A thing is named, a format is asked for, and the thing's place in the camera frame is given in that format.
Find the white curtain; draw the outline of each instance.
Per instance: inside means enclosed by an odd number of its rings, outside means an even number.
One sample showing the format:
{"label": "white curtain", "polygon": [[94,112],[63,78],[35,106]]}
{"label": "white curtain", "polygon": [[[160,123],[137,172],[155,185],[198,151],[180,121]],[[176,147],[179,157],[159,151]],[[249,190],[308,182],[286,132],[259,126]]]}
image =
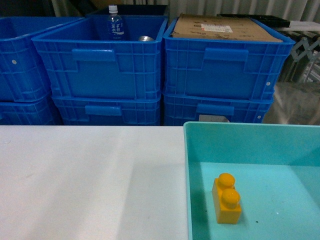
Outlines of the white curtain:
{"label": "white curtain", "polygon": [[[52,3],[57,16],[79,15],[68,0],[52,0]],[[122,0],[122,3],[133,4],[134,0]],[[146,4],[146,0],[135,0],[135,3]],[[169,5],[170,20],[181,13],[208,16],[257,14],[320,23],[320,0],[147,0],[147,3]]]}

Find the bottle label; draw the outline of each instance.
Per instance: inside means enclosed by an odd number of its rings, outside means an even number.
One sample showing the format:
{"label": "bottle label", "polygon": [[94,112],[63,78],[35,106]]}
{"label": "bottle label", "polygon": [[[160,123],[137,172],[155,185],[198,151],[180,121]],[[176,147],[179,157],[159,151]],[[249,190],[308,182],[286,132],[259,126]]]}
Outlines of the bottle label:
{"label": "bottle label", "polygon": [[110,40],[124,40],[125,31],[122,20],[108,22]]}

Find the plastic water bottle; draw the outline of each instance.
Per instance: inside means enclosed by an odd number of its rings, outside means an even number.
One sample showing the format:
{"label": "plastic water bottle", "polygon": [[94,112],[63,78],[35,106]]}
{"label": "plastic water bottle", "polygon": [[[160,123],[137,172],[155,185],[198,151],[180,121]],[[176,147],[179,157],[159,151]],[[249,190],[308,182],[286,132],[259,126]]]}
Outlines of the plastic water bottle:
{"label": "plastic water bottle", "polygon": [[117,5],[109,5],[109,17],[107,20],[110,40],[125,40],[124,23],[118,15]]}

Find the gray object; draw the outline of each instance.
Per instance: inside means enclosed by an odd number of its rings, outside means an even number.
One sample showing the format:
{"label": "gray object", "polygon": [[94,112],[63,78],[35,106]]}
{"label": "gray object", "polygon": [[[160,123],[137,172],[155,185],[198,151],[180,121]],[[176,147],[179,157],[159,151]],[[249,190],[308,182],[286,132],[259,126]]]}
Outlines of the gray object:
{"label": "gray object", "polygon": [[152,37],[149,37],[149,36],[140,36],[139,37],[139,41],[141,41],[141,42],[150,42],[150,41],[154,41],[154,39]]}

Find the white label sticker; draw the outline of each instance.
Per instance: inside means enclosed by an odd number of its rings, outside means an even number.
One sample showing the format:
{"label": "white label sticker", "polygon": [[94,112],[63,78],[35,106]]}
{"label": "white label sticker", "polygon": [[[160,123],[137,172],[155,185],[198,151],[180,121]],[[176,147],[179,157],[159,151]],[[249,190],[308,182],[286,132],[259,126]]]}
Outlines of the white label sticker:
{"label": "white label sticker", "polygon": [[232,33],[231,27],[227,25],[201,24],[201,29],[203,31],[210,31],[210,32]]}

